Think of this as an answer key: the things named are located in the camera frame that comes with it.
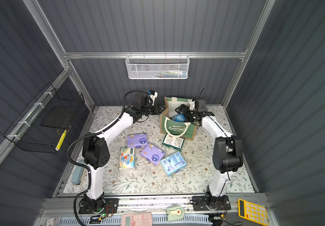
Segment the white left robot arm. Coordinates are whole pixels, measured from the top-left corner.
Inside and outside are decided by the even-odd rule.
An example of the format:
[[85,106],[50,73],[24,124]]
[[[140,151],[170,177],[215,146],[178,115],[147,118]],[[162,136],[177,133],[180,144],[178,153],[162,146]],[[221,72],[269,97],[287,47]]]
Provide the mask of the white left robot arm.
[[129,91],[123,97],[123,108],[120,115],[103,129],[87,135],[83,140],[82,156],[88,168],[89,185],[87,197],[97,200],[104,195],[104,166],[110,159],[109,144],[126,128],[132,126],[143,116],[159,115],[164,111],[155,103],[156,91]]

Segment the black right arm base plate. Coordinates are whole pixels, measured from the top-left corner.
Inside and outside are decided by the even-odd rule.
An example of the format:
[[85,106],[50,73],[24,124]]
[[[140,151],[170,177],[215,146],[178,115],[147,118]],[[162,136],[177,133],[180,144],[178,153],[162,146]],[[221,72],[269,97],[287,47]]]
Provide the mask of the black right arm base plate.
[[189,203],[194,211],[229,211],[231,210],[230,200],[227,195],[219,197],[193,196]]

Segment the light blue tissue pack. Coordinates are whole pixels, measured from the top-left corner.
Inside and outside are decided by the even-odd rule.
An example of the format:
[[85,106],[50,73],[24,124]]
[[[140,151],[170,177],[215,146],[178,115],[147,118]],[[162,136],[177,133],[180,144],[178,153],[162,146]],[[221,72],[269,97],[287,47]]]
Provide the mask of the light blue tissue pack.
[[176,152],[164,159],[161,159],[160,164],[169,177],[186,167],[187,161],[183,158],[180,152]]

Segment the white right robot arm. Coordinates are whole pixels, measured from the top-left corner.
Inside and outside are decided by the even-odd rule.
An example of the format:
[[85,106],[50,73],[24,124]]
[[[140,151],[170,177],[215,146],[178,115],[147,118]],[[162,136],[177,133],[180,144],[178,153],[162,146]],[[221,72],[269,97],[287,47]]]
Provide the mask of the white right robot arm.
[[194,99],[189,106],[180,104],[175,108],[185,122],[194,123],[206,129],[214,139],[213,166],[216,171],[211,184],[207,187],[205,199],[208,201],[222,199],[226,194],[231,176],[243,165],[242,141],[228,132],[210,112],[204,100]]

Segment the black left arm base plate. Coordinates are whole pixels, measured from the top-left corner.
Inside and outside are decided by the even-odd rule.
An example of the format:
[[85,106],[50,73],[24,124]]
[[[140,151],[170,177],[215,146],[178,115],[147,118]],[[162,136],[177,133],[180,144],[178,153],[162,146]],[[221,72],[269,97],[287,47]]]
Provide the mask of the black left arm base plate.
[[92,200],[84,197],[79,204],[79,214],[115,214],[119,206],[117,198]]

